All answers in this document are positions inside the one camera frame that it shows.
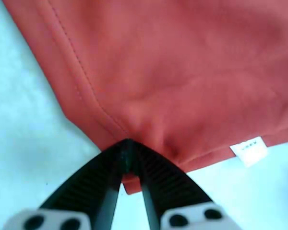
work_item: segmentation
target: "orange-red cloth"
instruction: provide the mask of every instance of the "orange-red cloth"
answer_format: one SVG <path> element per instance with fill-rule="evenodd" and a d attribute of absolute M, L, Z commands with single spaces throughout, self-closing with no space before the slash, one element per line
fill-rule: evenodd
<path fill-rule="evenodd" d="M 246 139 L 288 141 L 288 0 L 3 2 L 102 150 L 133 138 L 190 171 Z"/>

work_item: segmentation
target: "white surface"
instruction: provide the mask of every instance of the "white surface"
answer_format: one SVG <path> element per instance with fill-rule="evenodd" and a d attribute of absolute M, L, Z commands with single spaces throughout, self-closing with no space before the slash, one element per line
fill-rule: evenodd
<path fill-rule="evenodd" d="M 218 211 L 222 218 L 207 219 L 205 211 L 209 209 Z M 177 227 L 170 224 L 174 215 L 182 215 L 188 220 L 189 224 L 181 230 L 241 230 L 222 207 L 211 201 L 167 210 L 161 218 L 161 230 L 177 230 Z"/>
<path fill-rule="evenodd" d="M 189 173 L 244 230 L 288 230 L 288 143 L 245 168 L 234 158 Z M 0 1 L 0 229 L 39 206 L 99 150 L 63 116 Z M 142 194 L 120 191 L 113 230 L 147 230 Z"/>
<path fill-rule="evenodd" d="M 89 217 L 82 212 L 49 209 L 26 209 L 15 214 L 4 225 L 3 230 L 24 230 L 24 223 L 31 217 L 42 216 L 44 220 L 37 230 L 60 230 L 62 224 L 70 219 L 79 220 L 78 230 L 92 230 Z"/>

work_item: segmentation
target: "stitching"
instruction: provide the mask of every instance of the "stitching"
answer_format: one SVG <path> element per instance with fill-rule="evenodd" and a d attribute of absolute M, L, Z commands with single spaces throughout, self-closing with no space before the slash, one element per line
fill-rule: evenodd
<path fill-rule="evenodd" d="M 77 53 L 76 53 L 76 50 L 75 50 L 75 48 L 74 48 L 74 45 L 73 45 L 71 39 L 69 38 L 69 36 L 68 36 L 68 34 L 67 34 L 67 32 L 66 32 L 65 27 L 63 26 L 61 20 L 59 19 L 59 16 L 58 16 L 58 14 L 57 14 L 56 9 L 53 7 L 53 5 L 52 5 L 52 3 L 50 2 L 50 0 L 48 0 L 48 3 L 49 3 L 49 5 L 51 6 L 51 8 L 52 8 L 52 10 L 53 10 L 53 12 L 54 12 L 57 20 L 58 20 L 58 22 L 59 22 L 59 24 L 60 24 L 63 32 L 65 33 L 66 38 L 68 39 L 68 41 L 69 41 L 69 43 L 70 43 L 70 45 L 71 45 L 71 47 L 72 47 L 72 51 L 73 51 L 75 57 L 76 57 L 77 60 L 78 60 L 78 63 L 79 63 L 79 65 L 80 65 L 80 67 L 81 67 L 81 70 L 82 70 L 82 72 L 84 73 L 84 75 L 85 75 L 85 77 L 86 77 L 86 80 L 88 81 L 88 83 L 89 83 L 89 85 L 90 85 L 90 88 L 91 88 L 91 90 L 92 90 L 92 93 L 93 93 L 93 95 L 94 95 L 94 97 L 95 97 L 95 99 L 96 99 L 97 105 L 99 106 L 99 108 L 101 108 L 101 110 L 104 112 L 104 114 L 106 114 L 125 134 L 127 134 L 127 131 L 126 131 L 109 113 L 107 113 L 107 111 L 104 109 L 104 107 L 100 104 L 99 100 L 98 100 L 97 97 L 96 97 L 96 93 L 95 93 L 95 90 L 94 90 L 94 88 L 93 88 L 93 85 L 92 85 L 90 79 L 88 78 L 88 75 L 87 75 L 86 71 L 84 70 L 84 67 L 83 67 L 83 65 L 82 65 L 82 62 L 80 61 L 80 59 L 79 59 L 79 57 L 78 57 L 78 55 L 77 55 Z"/>
<path fill-rule="evenodd" d="M 53 40 L 54 44 L 56 45 L 56 47 L 59 48 L 59 46 L 58 46 L 58 44 L 57 44 L 57 41 L 56 41 L 55 38 L 53 37 L 52 33 L 50 33 L 50 36 L 51 36 L 51 39 Z M 71 73 L 70 68 L 68 68 L 68 72 L 69 72 L 70 75 L 72 76 L 72 73 Z M 76 89 L 76 91 L 77 91 L 77 95 L 78 95 L 80 101 L 81 101 L 81 102 L 83 103 L 83 105 L 84 105 L 84 108 L 85 108 L 86 112 L 90 115 L 90 112 L 89 112 L 89 110 L 88 110 L 88 108 L 87 108 L 87 105 L 86 105 L 85 101 L 83 100 L 83 97 L 82 97 L 81 94 L 80 94 L 80 90 L 79 90 L 77 84 L 75 84 L 75 89 Z M 97 122 L 100 126 L 102 126 L 115 140 L 118 140 L 118 139 L 114 136 L 114 134 L 113 134 L 108 128 L 106 128 L 102 123 L 100 123 L 98 120 L 96 120 L 96 122 Z"/>

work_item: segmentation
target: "black dot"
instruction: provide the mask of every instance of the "black dot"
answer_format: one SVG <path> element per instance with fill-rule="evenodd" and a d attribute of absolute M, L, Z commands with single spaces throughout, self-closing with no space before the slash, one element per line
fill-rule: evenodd
<path fill-rule="evenodd" d="M 221 219 L 222 214 L 215 209 L 208 209 L 205 211 L 205 217 L 207 219 Z"/>
<path fill-rule="evenodd" d="M 184 216 L 178 214 L 171 216 L 169 223 L 172 227 L 183 227 L 189 224 Z"/>
<path fill-rule="evenodd" d="M 44 223 L 44 217 L 41 215 L 32 216 L 24 223 L 25 230 L 36 230 Z"/>
<path fill-rule="evenodd" d="M 80 221 L 75 218 L 68 219 L 61 225 L 60 230 L 78 230 L 80 228 Z"/>

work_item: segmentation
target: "care label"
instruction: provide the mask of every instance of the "care label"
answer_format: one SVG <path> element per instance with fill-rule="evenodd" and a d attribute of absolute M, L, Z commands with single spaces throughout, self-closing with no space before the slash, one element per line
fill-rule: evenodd
<path fill-rule="evenodd" d="M 252 166 L 268 154 L 268 148 L 261 137 L 232 145 L 230 148 L 246 167 Z"/>

